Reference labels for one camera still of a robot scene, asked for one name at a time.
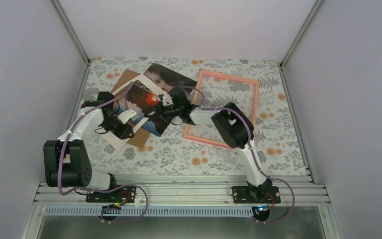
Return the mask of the pink wooden picture frame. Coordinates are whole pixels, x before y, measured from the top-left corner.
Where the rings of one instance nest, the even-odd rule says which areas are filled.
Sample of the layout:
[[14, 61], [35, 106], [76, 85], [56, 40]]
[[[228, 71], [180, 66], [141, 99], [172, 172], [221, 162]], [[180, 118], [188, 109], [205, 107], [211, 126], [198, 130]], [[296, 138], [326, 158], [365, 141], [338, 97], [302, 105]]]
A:
[[[201, 70], [192, 103], [203, 108], [223, 107], [233, 102], [256, 125], [259, 81], [224, 73]], [[229, 148], [213, 124], [185, 126], [183, 138]]]

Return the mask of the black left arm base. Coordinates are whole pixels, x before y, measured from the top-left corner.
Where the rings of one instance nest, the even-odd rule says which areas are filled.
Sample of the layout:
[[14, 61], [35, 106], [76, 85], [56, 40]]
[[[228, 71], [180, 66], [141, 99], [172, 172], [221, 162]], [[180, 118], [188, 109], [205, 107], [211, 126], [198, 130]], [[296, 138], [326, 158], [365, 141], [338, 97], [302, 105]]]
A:
[[124, 186], [110, 193], [87, 193], [87, 203], [125, 204], [134, 203], [136, 186]]

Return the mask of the brown cardboard backing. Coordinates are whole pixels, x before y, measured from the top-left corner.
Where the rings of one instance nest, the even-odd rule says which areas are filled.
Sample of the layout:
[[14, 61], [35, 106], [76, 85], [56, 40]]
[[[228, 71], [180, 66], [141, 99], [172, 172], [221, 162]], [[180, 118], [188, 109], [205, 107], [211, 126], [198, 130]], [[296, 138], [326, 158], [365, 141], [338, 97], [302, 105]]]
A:
[[[123, 84], [127, 83], [129, 80], [132, 80], [133, 78], [140, 75], [140, 73], [131, 71], [131, 70], [125, 70], [122, 74], [119, 72], [114, 74], [114, 76], [119, 76], [118, 81], [114, 85], [114, 87], [111, 90], [111, 93], [113, 94], [115, 90], [120, 88]], [[133, 146], [136, 146], [138, 148], [144, 148], [146, 141], [150, 135], [150, 133], [142, 128], [138, 129], [135, 133], [135, 136], [133, 138], [130, 138], [127, 143]]]

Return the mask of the white mat board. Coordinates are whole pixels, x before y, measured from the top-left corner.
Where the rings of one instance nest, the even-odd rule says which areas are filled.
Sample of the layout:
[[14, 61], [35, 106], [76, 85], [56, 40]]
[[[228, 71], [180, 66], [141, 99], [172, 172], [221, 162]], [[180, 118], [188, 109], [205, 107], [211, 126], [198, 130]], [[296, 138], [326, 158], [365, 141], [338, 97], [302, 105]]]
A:
[[[147, 87], [150, 92], [152, 92], [154, 95], [162, 95], [166, 91], [161, 89], [158, 85], [156, 85], [154, 82], [152, 82], [149, 78], [147, 78], [144, 74], [140, 74], [137, 77], [133, 78], [132, 80], [129, 80], [127, 83], [123, 84], [120, 88], [115, 90], [113, 93], [114, 96], [120, 96], [120, 92], [124, 92], [127, 89], [127, 86], [132, 82], [139, 81], [141, 82], [145, 87]], [[139, 123], [133, 124], [133, 132], [135, 133], [138, 129], [140, 129], [144, 123], [147, 122], [147, 118], [143, 118]], [[105, 133], [101, 135], [103, 139], [105, 139], [110, 145], [112, 145], [116, 150], [121, 150], [126, 144], [129, 139], [119, 139], [111, 132]]]

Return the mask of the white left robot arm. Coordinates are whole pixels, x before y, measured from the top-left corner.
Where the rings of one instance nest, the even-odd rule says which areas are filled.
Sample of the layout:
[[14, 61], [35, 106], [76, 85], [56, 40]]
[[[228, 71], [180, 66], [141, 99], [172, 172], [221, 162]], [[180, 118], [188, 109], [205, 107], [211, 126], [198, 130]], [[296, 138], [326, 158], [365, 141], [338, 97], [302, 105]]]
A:
[[86, 149], [86, 140], [96, 129], [113, 133], [116, 139], [129, 140], [135, 136], [126, 120], [113, 113], [117, 98], [110, 92], [99, 92], [94, 101], [81, 105], [77, 119], [56, 140], [43, 146], [45, 178], [49, 187], [56, 187], [65, 196], [72, 191], [96, 191], [107, 202], [118, 196], [114, 176], [93, 170]]

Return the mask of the sunset landscape photo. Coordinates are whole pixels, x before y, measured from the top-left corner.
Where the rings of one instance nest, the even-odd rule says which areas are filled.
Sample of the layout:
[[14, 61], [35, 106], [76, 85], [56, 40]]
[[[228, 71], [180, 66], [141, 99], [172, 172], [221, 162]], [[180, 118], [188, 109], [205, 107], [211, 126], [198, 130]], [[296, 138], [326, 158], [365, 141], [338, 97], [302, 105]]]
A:
[[[131, 121], [133, 124], [139, 123], [144, 118], [144, 114], [154, 111], [159, 103], [158, 97], [139, 81], [134, 82], [134, 85], [126, 95], [126, 100], [127, 108], [133, 109], [139, 114], [136, 119]], [[153, 123], [147, 121], [141, 128], [155, 136], [161, 136], [168, 125], [168, 123], [160, 121], [159, 126], [155, 127]]]

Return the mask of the clear acrylic sheet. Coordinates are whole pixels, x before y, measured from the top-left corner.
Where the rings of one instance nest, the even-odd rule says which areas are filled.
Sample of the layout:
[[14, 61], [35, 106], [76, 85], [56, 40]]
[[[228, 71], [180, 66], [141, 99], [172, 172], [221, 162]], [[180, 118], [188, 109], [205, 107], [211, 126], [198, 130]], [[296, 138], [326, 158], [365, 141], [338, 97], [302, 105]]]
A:
[[152, 63], [144, 75], [168, 93], [173, 88], [186, 86], [186, 88], [182, 88], [182, 91], [187, 98], [190, 97], [192, 89], [197, 84], [197, 81], [157, 63]]

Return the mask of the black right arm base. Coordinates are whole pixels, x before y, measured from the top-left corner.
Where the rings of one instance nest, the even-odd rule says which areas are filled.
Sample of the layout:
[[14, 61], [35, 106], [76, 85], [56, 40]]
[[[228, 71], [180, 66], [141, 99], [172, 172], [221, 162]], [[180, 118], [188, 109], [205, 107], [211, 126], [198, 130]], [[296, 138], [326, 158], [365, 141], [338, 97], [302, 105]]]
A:
[[279, 188], [273, 186], [270, 179], [259, 186], [254, 186], [248, 182], [247, 186], [232, 186], [230, 189], [230, 195], [235, 204], [281, 203]]

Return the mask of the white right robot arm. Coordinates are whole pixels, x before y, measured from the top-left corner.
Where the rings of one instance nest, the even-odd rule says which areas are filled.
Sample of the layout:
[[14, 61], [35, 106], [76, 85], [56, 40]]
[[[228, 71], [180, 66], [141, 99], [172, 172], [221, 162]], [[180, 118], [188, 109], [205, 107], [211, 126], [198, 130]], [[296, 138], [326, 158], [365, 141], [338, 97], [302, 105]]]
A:
[[246, 170], [250, 198], [256, 203], [263, 202], [273, 183], [271, 177], [262, 172], [260, 167], [259, 157], [254, 150], [254, 126], [251, 121], [233, 102], [223, 107], [202, 108], [192, 104], [178, 87], [173, 88], [169, 96], [171, 103], [166, 101], [164, 95], [160, 95], [161, 102], [144, 117], [165, 123], [171, 123], [173, 118], [179, 117], [183, 123], [189, 125], [214, 125], [227, 146], [234, 149], [240, 157]]

